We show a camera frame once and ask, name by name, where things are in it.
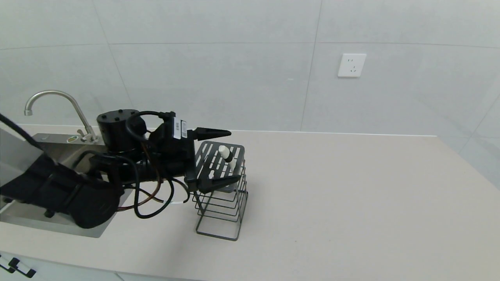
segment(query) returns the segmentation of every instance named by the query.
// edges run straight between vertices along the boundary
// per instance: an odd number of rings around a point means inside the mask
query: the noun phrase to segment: sticker on faucet
[[[68,137],[68,139],[66,140],[66,142],[67,142],[68,144],[70,144],[70,143],[72,143],[72,142],[74,142],[74,141],[76,141],[76,140],[78,140],[78,136],[77,136],[77,135],[74,135],[74,136]]]
[[[184,120],[180,121],[180,130],[181,130],[180,135],[186,139],[188,137],[188,123],[186,123],[186,121]]]
[[[173,138],[181,139],[181,120],[177,117],[173,118]]]

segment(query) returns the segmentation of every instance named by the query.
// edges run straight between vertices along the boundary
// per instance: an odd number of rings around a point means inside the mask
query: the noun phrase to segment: cabinet
[[[0,253],[0,255],[8,261],[16,257],[21,263],[36,271],[33,278],[29,279],[19,272],[10,274],[0,268],[1,281],[122,281],[114,272],[57,264],[8,253]]]

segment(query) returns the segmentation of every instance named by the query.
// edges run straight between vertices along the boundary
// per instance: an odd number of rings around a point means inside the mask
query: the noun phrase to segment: dish rack
[[[234,171],[230,170],[222,158],[219,146],[226,146],[232,152],[236,159]],[[195,208],[200,216],[196,233],[230,241],[238,240],[248,199],[245,148],[242,145],[204,141],[196,152],[195,159],[198,175],[202,169],[210,169],[210,175],[214,179],[231,175],[241,176],[239,182],[217,191],[207,194],[193,193],[192,201],[196,203]]]

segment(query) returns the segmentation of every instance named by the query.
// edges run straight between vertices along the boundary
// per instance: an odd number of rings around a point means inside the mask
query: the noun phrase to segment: faucet handle
[[[76,132],[80,134],[82,142],[86,141],[95,142],[98,140],[98,137],[96,135],[93,135],[91,133],[84,134],[84,131],[82,131],[81,129],[76,130]]]
[[[80,134],[80,136],[81,136],[82,138],[85,138],[84,131],[82,131],[81,129],[78,129],[78,130],[76,130],[76,132],[77,132],[78,134]]]

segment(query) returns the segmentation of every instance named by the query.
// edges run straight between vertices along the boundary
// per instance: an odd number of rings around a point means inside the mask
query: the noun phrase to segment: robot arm
[[[144,115],[155,115],[163,123],[148,138]],[[46,216],[54,213],[70,215],[82,228],[93,228],[106,222],[119,210],[120,196],[125,188],[135,189],[133,207],[139,218],[153,217],[170,203],[173,197],[173,182],[181,183],[189,193],[210,193],[236,183],[239,175],[209,179],[199,177],[198,161],[195,159],[195,140],[207,140],[231,135],[230,131],[197,128],[188,130],[186,123],[176,117],[175,112],[137,112],[132,109],[115,110],[100,114],[97,123],[107,152],[85,151],[74,167],[85,155],[91,169],[77,173],[51,159],[37,143],[21,128],[0,114],[6,123],[27,141],[22,141],[0,129],[0,194],[26,204],[47,209]],[[171,195],[158,211],[142,215],[139,213],[141,182],[157,181],[154,197],[161,183],[166,180]]]

